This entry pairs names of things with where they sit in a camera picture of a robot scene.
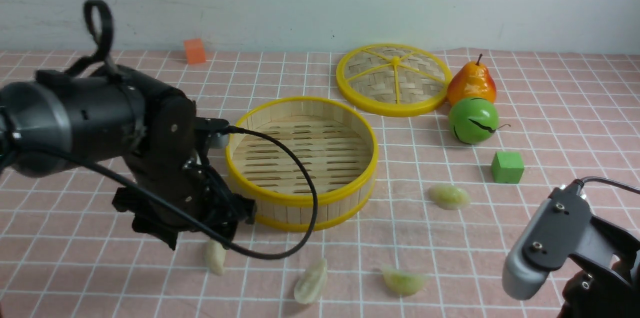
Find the yellow rim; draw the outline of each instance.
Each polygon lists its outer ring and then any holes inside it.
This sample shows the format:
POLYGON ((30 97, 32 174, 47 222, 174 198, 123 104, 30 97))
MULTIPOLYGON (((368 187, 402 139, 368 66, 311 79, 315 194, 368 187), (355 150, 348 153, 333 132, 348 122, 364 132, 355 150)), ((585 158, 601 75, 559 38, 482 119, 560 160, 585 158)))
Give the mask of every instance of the yellow rim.
POLYGON ((359 49, 356 49, 352 52, 350 52, 349 54, 346 54, 342 60, 340 60, 340 63, 338 63, 338 68, 336 70, 336 81, 338 83, 338 89, 340 90, 341 94, 344 96, 345 99, 347 99, 350 103, 352 103, 353 105, 355 105, 356 107, 364 110, 364 111, 368 111, 372 114, 377 114, 377 115, 384 115, 386 117, 415 117, 417 115, 422 115, 422 114, 426 114, 429 113, 430 111, 435 110, 436 108, 438 108, 442 103, 444 103, 446 97, 447 97, 447 90, 446 87, 449 85, 451 79, 453 78, 453 76, 451 75, 451 71, 450 69, 446 66, 446 64, 444 62, 442 62, 442 60, 440 60, 439 58, 437 58, 436 56, 434 56, 431 53, 428 53, 426 51, 423 51, 421 49, 418 48, 414 48, 414 47, 410 47, 410 46, 403 46, 401 44, 373 44, 370 46, 365 46, 365 47, 361 47, 359 49), (371 48, 375 48, 375 47, 395 47, 395 48, 399 48, 399 49, 407 49, 407 50, 411 50, 413 51, 412 53, 409 53, 403 57, 401 57, 399 59, 399 63, 398 65, 394 65, 393 67, 393 72, 395 75, 395 87, 396 87, 396 103, 395 104, 390 104, 390 103, 382 103, 382 102, 378 102, 378 101, 374 101, 373 99, 370 99, 368 97, 364 97, 363 95, 361 95, 359 92, 356 92, 349 84, 349 81, 352 80, 353 78, 356 78, 357 76, 361 76, 364 74, 368 74, 370 73, 372 70, 377 70, 380 69, 382 67, 388 67, 390 65, 392 65, 391 63, 391 59, 387 58, 386 56, 382 56, 380 54, 377 54, 375 52, 372 51, 368 51, 368 49, 371 48), (358 74, 357 76, 354 76, 350 79, 346 79, 345 78, 345 64, 350 60, 350 58, 354 57, 356 54, 361 53, 361 52, 366 52, 366 53, 370 53, 372 55, 378 56, 379 58, 382 58, 383 60, 386 60, 389 62, 389 64, 384 64, 381 65, 380 67, 377 67, 375 69, 369 69, 366 72, 362 72, 360 74, 358 74), (431 76, 430 74, 427 74, 425 72, 421 72, 420 70, 416 70, 416 69, 412 69, 409 66, 406 66, 404 64, 402 64, 402 60, 406 59, 407 57, 411 56, 411 55, 415 55, 415 54, 422 54, 425 56, 428 56, 429 58, 432 58, 434 60, 434 62, 436 62, 436 64, 438 64, 438 66, 442 69, 442 71, 445 74, 445 80, 442 81, 439 78, 435 78, 434 76, 431 76), (437 95, 435 95, 434 97, 428 99, 427 101, 423 101, 422 103, 414 103, 414 104, 399 104, 400 102, 400 90, 398 89, 398 66, 402 67, 403 69, 409 69, 411 71, 414 71, 418 74, 424 75, 427 78, 433 79, 435 81, 439 81, 441 83, 443 83, 444 85, 444 89, 442 89, 437 95))
MULTIPOLYGON (((322 222, 322 223, 315 223, 313 230, 317 231, 317 230, 328 229, 330 227, 335 227, 336 225, 342 224, 347 220, 349 220, 349 218, 356 215, 356 213, 358 213, 362 209, 362 207, 365 206, 365 204, 368 202, 369 198, 371 197, 371 193, 373 193, 373 188, 375 185, 376 184, 374 182, 371 185, 371 189, 369 189, 368 193, 366 193, 366 196, 364 197, 364 199, 362 199, 362 201, 359 202, 357 206, 353 207, 350 211, 346 212, 345 214, 341 215, 338 218, 327 220, 326 222, 322 222)), ((278 222, 278 220, 273 220, 267 217, 263 217, 262 215, 256 216, 255 221, 275 229, 298 232, 298 233, 306 232, 307 229, 309 228, 309 224, 288 224, 288 223, 278 222)))
MULTIPOLYGON (((375 137, 376 135, 373 131, 373 128, 371 128, 371 125, 369 124, 369 122, 366 121, 366 119, 364 119, 360 114, 358 114, 357 111, 355 111, 354 109, 342 103, 338 103, 338 102, 331 101, 325 98, 320 98, 320 97, 290 97, 290 98, 277 99, 275 101, 261 105, 258 108, 255 108, 254 110, 249 111, 247 114, 244 114, 238 120, 236 125, 239 126, 245 120, 247 120, 251 115, 255 114, 260 110, 269 108, 270 106, 273 106, 276 104, 286 103, 288 101, 320 101, 322 103, 332 104, 340 108, 343 108, 349 111, 355 117, 357 117, 357 119, 359 119, 364 124, 364 126, 366 126, 366 130, 371 135, 371 138, 373 141, 373 154, 371 156, 371 161, 369 162, 364 172, 362 172, 362 174, 359 177, 354 179, 354 181, 350 182, 345 186, 342 186, 341 188, 338 188, 331 192, 318 194, 318 203, 320 205, 325 205, 325 204, 331 204, 332 202, 339 201, 344 197, 348 197, 349 195, 352 195, 352 193, 356 192, 363 185, 365 185, 365 183, 369 179, 371 179, 371 177, 374 175, 376 171, 375 168, 377 167, 377 163, 378 163, 377 158, 379 154, 378 142, 375 137)), ((291 207, 297 207, 297 208, 310 208, 313 206, 311 195, 288 195, 288 194, 273 192, 271 190, 261 188, 260 186, 257 186, 256 184, 253 184, 251 181, 246 179, 246 177, 244 177, 240 173, 240 171, 236 168, 236 165, 233 164, 233 159, 231 158, 231 147, 229 145, 227 145, 226 149, 224 150, 224 155, 226 158, 226 163, 227 163, 226 165, 229 168, 229 177, 234 181, 236 181, 238 186, 240 186, 241 188, 244 188, 247 194, 251 195, 252 197, 256 197, 264 201, 272 202, 273 204, 291 206, 291 207)))

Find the steamer basket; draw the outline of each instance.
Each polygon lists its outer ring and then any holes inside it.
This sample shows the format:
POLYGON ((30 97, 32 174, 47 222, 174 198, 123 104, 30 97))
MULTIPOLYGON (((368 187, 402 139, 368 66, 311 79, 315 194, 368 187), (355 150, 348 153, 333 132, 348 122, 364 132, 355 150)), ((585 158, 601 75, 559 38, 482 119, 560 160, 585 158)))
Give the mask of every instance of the steamer basket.
MULTIPOLYGON (((307 168, 318 193, 315 230, 354 216, 373 191, 378 143, 355 110, 318 97, 278 99, 250 111, 237 126, 280 140, 307 168)), ((276 145, 232 135, 226 148, 229 185, 256 200, 256 221, 285 231, 306 231, 313 201, 297 165, 276 145)))
POLYGON ((414 47, 375 44, 340 60, 338 89, 364 111, 387 117, 414 117, 444 103, 452 79, 436 56, 414 47))

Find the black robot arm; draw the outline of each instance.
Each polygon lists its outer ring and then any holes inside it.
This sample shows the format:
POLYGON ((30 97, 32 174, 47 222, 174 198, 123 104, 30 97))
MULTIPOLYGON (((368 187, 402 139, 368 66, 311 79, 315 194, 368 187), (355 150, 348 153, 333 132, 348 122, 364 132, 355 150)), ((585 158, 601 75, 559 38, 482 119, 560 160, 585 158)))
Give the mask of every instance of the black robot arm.
POLYGON ((502 286, 514 299, 533 297, 549 274, 573 260, 582 270, 562 292, 558 318, 632 318, 640 311, 640 241, 592 214, 583 186, 600 182, 634 193, 638 188, 603 177, 556 188, 537 209, 509 252, 502 286), (617 257, 617 263, 611 262, 617 257))
POLYGON ((184 92, 109 56, 114 26, 103 1, 87 1, 84 19, 98 49, 64 72, 37 70, 33 81, 0 90, 0 170, 45 177, 84 166, 121 185, 112 204, 134 213, 132 229, 175 249, 182 231, 201 231, 227 249, 261 259, 281 259, 306 243, 315 225, 318 196, 298 158, 278 140, 230 126, 223 119, 197 117, 184 92), (102 31, 96 32, 97 8, 102 31), (102 65, 86 78, 90 65, 102 65), (239 223, 253 224, 256 204, 233 193, 209 164, 210 148, 222 149, 229 134, 252 134, 278 145, 297 163, 313 198, 308 231, 294 248, 263 254, 233 243, 239 223), (122 157, 135 183, 99 161, 122 157))

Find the toy apple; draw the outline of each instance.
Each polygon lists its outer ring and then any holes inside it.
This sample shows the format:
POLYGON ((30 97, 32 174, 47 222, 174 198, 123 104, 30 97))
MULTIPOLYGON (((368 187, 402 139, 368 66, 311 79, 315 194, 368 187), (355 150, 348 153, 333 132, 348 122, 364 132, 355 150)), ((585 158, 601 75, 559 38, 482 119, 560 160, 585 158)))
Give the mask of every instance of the toy apple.
POLYGON ((503 126, 499 124, 498 110, 490 101, 480 97, 465 98, 457 102, 448 113, 451 134, 465 144, 478 144, 491 138, 503 126))
POLYGON ((490 103, 496 101, 496 84, 489 74, 489 69, 480 62, 480 59, 482 59, 482 54, 478 57, 477 62, 468 62, 451 79, 446 89, 446 99, 451 106, 468 97, 484 98, 490 103))

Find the orange cube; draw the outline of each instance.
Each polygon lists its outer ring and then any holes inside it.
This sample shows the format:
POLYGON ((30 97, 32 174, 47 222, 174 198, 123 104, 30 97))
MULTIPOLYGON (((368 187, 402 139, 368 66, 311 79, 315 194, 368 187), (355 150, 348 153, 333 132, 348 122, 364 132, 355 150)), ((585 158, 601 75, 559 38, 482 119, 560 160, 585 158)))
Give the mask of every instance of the orange cube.
POLYGON ((202 44, 201 39, 185 40, 184 46, 184 52, 187 56, 187 64, 201 64, 207 62, 204 44, 202 44))

